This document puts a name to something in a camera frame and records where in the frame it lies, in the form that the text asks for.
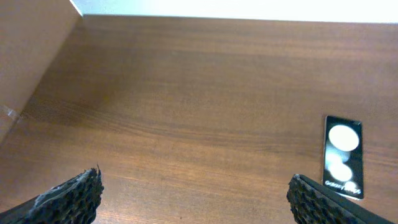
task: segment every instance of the phone screen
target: phone screen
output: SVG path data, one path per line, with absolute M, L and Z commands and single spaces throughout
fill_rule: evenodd
M 364 198 L 362 123 L 327 116 L 323 185 L 343 196 Z

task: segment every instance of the brown wall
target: brown wall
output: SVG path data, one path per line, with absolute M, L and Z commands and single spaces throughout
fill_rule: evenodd
M 1 105 L 21 112 L 80 15 L 70 1 L 0 1 Z M 0 141 L 12 124 L 0 116 Z

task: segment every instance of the wooden table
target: wooden table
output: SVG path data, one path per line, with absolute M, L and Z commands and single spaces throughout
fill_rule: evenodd
M 333 114 L 398 222 L 397 61 L 391 24 L 85 16 L 0 148 L 0 210 L 98 163 L 96 223 L 293 223 Z

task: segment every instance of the black phone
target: black phone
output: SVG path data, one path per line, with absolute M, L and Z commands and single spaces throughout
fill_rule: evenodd
M 322 183 L 340 195 L 364 198 L 362 122 L 326 117 Z

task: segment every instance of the white circle graphic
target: white circle graphic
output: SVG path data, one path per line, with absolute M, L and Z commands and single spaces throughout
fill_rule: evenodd
M 336 125 L 329 131 L 330 142 L 342 151 L 352 151 L 359 145 L 359 137 L 356 132 L 345 125 Z
M 350 191 L 355 191 L 356 190 L 356 184 L 352 181 L 347 181 L 344 185 L 344 189 L 350 190 Z
M 330 174 L 337 180 L 347 181 L 353 177 L 353 171 L 345 164 L 335 163 L 329 167 Z

